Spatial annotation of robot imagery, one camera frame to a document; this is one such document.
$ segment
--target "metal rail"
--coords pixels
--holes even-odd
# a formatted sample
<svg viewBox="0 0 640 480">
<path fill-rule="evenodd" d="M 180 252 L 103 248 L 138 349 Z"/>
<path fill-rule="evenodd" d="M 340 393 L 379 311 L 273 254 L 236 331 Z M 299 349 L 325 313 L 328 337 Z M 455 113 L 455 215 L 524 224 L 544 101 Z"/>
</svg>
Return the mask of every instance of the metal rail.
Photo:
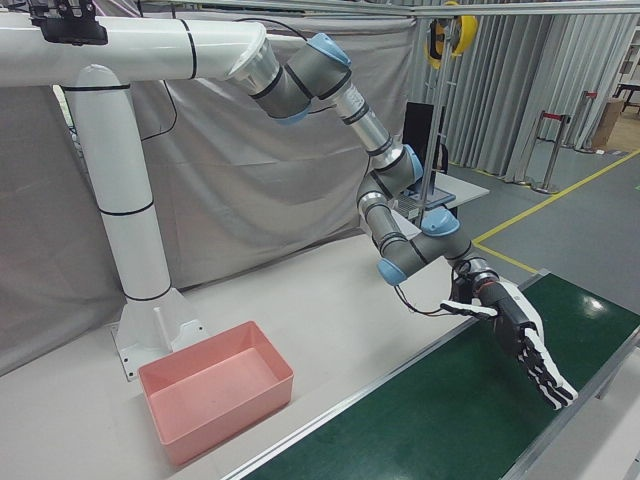
<svg viewBox="0 0 640 480">
<path fill-rule="evenodd" d="M 640 0 L 578 0 L 563 2 L 496 3 L 486 5 L 402 6 L 340 0 L 142 0 L 212 7 L 248 7 L 264 10 L 330 12 L 416 18 L 451 18 L 458 15 L 596 15 L 640 13 Z"/>
</svg>

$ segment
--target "robotic arm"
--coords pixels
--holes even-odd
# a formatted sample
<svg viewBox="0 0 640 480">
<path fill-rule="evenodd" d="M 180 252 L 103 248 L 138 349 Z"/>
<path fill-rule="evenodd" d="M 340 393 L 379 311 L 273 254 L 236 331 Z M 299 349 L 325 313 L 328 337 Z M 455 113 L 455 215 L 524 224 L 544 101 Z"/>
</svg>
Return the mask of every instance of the robotic arm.
<svg viewBox="0 0 640 480">
<path fill-rule="evenodd" d="M 453 301 L 443 302 L 442 308 L 491 321 L 502 348 L 525 367 L 554 408 L 577 398 L 544 346 L 542 322 L 535 309 L 473 252 L 471 240 L 449 211 L 431 211 L 422 222 L 422 232 L 413 239 L 402 234 L 387 202 L 422 177 L 422 165 L 411 148 L 396 141 L 377 119 L 351 82 L 351 60 L 329 37 L 316 35 L 282 66 L 260 25 L 219 22 L 212 28 L 210 22 L 109 17 L 101 17 L 98 24 L 92 0 L 53 3 L 59 18 L 47 15 L 47 0 L 31 2 L 30 19 L 3 14 L 0 43 L 20 48 L 5 49 L 0 55 L 7 67 L 0 86 L 61 84 L 72 93 L 76 120 L 84 128 L 80 136 L 98 205 L 123 288 L 131 308 L 136 309 L 136 315 L 125 312 L 121 318 L 121 355 L 138 344 L 153 343 L 134 335 L 133 327 L 127 330 L 131 325 L 146 325 L 140 327 L 145 334 L 156 331 L 158 322 L 151 308 L 156 304 L 151 300 L 164 305 L 162 302 L 179 296 L 171 286 L 166 289 L 170 278 L 126 93 L 128 82 L 211 77 L 231 81 L 283 124 L 302 119 L 312 98 L 335 107 L 372 160 L 373 169 L 358 189 L 357 206 L 382 257 L 378 270 L 385 281 L 397 286 L 444 256 L 457 278 Z M 46 42 L 29 20 L 39 27 Z M 104 118 L 96 112 L 104 113 Z M 103 134 L 105 124 L 111 136 Z M 137 241 L 125 241 L 132 231 Z M 473 298 L 483 306 L 470 305 Z M 177 317 L 172 328 L 193 323 L 179 323 Z"/>
<path fill-rule="evenodd" d="M 301 120 L 312 98 L 334 106 L 372 160 L 373 169 L 358 189 L 357 206 L 382 257 L 378 271 L 384 280 L 397 286 L 444 256 L 457 277 L 452 301 L 443 302 L 441 308 L 492 322 L 502 349 L 523 366 L 544 399 L 554 409 L 570 405 L 578 394 L 544 345 L 540 315 L 516 286 L 501 281 L 473 251 L 460 222 L 440 207 L 423 219 L 421 233 L 413 239 L 401 232 L 387 202 L 422 177 L 422 165 L 411 147 L 395 140 L 377 119 L 352 84 L 350 65 L 349 57 L 329 37 L 318 34 L 284 66 L 265 41 L 259 54 L 231 72 L 229 80 L 285 125 Z M 482 306 L 471 305 L 474 298 Z"/>
</svg>

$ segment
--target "white pedestal base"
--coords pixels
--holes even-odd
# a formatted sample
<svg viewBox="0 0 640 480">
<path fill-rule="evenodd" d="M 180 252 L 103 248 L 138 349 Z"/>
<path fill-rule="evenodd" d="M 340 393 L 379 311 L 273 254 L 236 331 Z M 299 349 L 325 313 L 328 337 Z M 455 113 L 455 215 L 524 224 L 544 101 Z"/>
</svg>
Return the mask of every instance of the white pedestal base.
<svg viewBox="0 0 640 480">
<path fill-rule="evenodd" d="M 128 300 L 112 334 L 129 381 L 138 377 L 142 365 L 209 337 L 195 309 L 175 288 L 156 300 Z"/>
</svg>

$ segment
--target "gray curtain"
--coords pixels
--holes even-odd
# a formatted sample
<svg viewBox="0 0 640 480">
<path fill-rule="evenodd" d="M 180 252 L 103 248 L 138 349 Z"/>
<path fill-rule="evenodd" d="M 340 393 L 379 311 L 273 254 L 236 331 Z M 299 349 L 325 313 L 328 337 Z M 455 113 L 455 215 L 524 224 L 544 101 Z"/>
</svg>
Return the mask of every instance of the gray curtain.
<svg viewBox="0 0 640 480">
<path fill-rule="evenodd" d="M 135 14 L 131 2 L 99 6 Z M 333 35 L 353 59 L 354 82 L 390 131 L 401 133 L 412 20 L 284 20 Z M 277 42 L 277 55 L 294 49 Z M 229 85 L 168 86 L 178 121 L 144 149 L 174 285 L 233 275 L 357 228 L 355 192 L 367 157 L 333 112 L 285 128 Z M 132 95 L 142 136 L 171 125 L 161 83 L 135 84 Z M 0 90 L 0 107 L 3 374 L 117 320 L 124 296 L 51 89 Z"/>
<path fill-rule="evenodd" d="M 429 20 L 424 22 L 420 52 Z M 452 162 L 504 173 L 550 26 L 548 16 L 479 17 L 472 47 L 451 67 L 455 86 L 449 88 L 443 131 Z M 415 61 L 410 98 L 432 103 L 438 72 L 424 56 Z"/>
<path fill-rule="evenodd" d="M 541 110 L 573 115 L 584 90 L 598 96 L 580 121 L 577 148 L 591 146 L 591 137 L 615 86 L 638 15 L 571 15 L 553 19 L 536 74 L 534 86 L 520 124 L 520 136 L 512 150 L 505 180 L 512 181 L 523 160 L 523 152 L 534 141 L 533 124 Z M 541 137 L 553 139 L 557 122 L 546 121 Z"/>
<path fill-rule="evenodd" d="M 116 320 L 102 221 L 49 87 L 0 89 L 0 374 Z"/>
<path fill-rule="evenodd" d="M 540 111 L 573 115 L 583 90 L 595 90 L 598 98 L 582 118 L 576 144 L 589 147 L 638 15 L 479 21 L 472 48 L 453 61 L 456 86 L 450 88 L 444 127 L 451 161 L 513 180 Z M 436 83 L 437 72 L 422 54 L 429 23 L 420 20 L 416 34 L 409 97 L 415 102 L 432 103 Z M 556 129 L 556 123 L 545 122 L 541 135 L 555 138 Z"/>
</svg>

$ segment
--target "gray backdrop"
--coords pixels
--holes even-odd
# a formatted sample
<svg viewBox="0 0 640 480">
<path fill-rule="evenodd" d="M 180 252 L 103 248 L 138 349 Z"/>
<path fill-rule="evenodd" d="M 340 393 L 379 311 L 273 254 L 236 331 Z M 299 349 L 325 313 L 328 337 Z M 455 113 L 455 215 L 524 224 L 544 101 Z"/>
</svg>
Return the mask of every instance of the gray backdrop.
<svg viewBox="0 0 640 480">
<path fill-rule="evenodd" d="M 401 133 L 411 20 L 283 20 L 333 35 L 372 108 Z M 277 55 L 294 51 L 286 43 Z M 175 286 L 236 274 L 357 228 L 355 192 L 367 157 L 333 112 L 282 127 L 230 85 L 174 81 L 169 89 L 177 124 L 144 150 Z M 142 137 L 170 126 L 160 82 L 134 84 L 132 95 Z M 50 89 L 0 90 L 0 108 L 2 374 L 117 320 L 124 297 Z"/>
</svg>

